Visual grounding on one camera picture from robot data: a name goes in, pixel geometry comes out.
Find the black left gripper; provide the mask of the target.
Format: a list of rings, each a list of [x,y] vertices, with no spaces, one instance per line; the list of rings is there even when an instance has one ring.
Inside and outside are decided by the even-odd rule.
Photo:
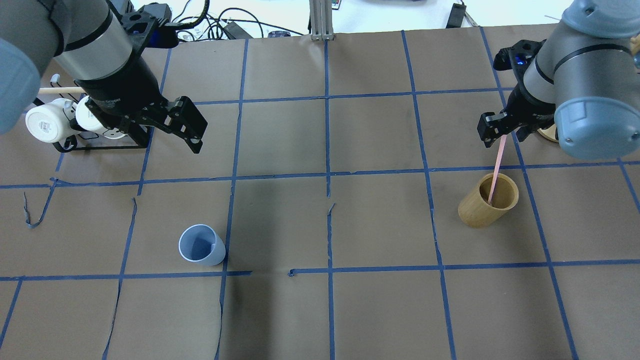
[[[75,82],[87,93],[86,107],[103,127],[118,128],[129,116],[130,137],[143,149],[150,144],[150,133],[142,129],[146,126],[182,139],[194,154],[201,152],[208,126],[205,117],[189,96],[179,96],[169,103],[153,71],[139,55],[132,55],[111,75]],[[164,124],[167,116],[169,125]]]

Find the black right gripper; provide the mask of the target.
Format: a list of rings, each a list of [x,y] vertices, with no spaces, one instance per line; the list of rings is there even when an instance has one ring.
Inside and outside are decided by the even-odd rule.
[[[524,142],[538,129],[547,129],[553,124],[553,107],[538,100],[530,102],[518,85],[510,92],[505,109],[480,114],[477,132],[484,147],[489,149],[511,131],[515,131],[518,142]]]

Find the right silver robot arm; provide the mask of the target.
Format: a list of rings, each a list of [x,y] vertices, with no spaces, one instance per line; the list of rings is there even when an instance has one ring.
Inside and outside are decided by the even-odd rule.
[[[516,86],[502,111],[483,112],[486,148],[503,135],[520,142],[557,128],[560,148],[585,161],[626,157],[639,149],[639,75],[631,38],[639,34],[637,0],[574,0],[544,41],[501,48],[496,71]]]

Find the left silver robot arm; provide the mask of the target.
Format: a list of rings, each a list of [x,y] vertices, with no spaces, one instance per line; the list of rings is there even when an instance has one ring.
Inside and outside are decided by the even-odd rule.
[[[175,135],[201,152],[208,122],[188,96],[169,101],[142,53],[171,49],[178,32],[196,27],[140,10],[119,13],[109,0],[3,0],[1,2],[1,132],[10,132],[31,104],[32,136],[60,153],[79,149],[77,136],[92,132],[128,137],[134,148],[150,144],[150,129]],[[55,60],[85,97],[38,103],[41,78]]]

